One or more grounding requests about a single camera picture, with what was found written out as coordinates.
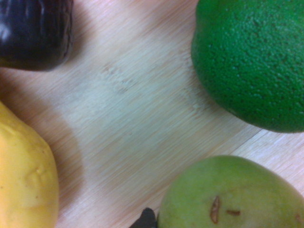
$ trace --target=bamboo cutting board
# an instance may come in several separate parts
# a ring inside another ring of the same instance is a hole
[[[75,0],[75,46],[51,72],[0,69],[0,99],[51,146],[56,228],[128,228],[213,155],[249,158],[304,194],[304,134],[217,106],[190,59],[197,0]]]

